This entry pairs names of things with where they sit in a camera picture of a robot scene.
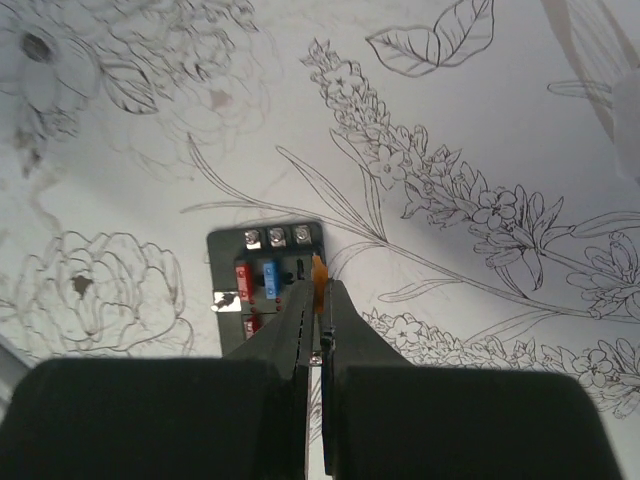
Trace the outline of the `blue blade fuse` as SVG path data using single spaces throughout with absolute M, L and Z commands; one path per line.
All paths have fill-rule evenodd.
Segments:
M 263 279 L 265 288 L 265 297 L 275 300 L 279 297 L 279 272 L 276 261 L 270 260 L 263 264 Z

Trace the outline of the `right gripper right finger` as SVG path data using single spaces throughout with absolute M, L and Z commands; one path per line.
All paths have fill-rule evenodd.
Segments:
M 416 366 L 319 290 L 324 468 L 335 479 L 617 479 L 594 403 L 563 374 Z

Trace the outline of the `black fuse box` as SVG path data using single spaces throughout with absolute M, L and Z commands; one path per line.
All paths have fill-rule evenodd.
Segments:
M 294 223 L 253 225 L 215 230 L 206 237 L 213 287 L 212 311 L 216 314 L 221 353 L 231 354 L 245 341 L 243 318 L 259 315 L 264 325 L 286 306 L 296 283 L 312 276 L 312 256 L 324 254 L 322 225 L 303 220 Z M 263 264 L 276 261 L 279 297 L 265 297 Z M 235 267 L 247 263 L 251 269 L 253 295 L 240 300 Z

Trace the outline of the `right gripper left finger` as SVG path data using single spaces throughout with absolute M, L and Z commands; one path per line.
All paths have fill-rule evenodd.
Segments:
M 303 479 L 314 288 L 221 358 L 44 361 L 1 425 L 5 479 Z

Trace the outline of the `orange blade fuse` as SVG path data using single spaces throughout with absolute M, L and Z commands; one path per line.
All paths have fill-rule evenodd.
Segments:
M 312 282 L 314 287 L 313 308 L 315 314 L 324 311 L 324 296 L 326 284 L 329 280 L 328 267 L 324 264 L 319 254 L 312 256 Z

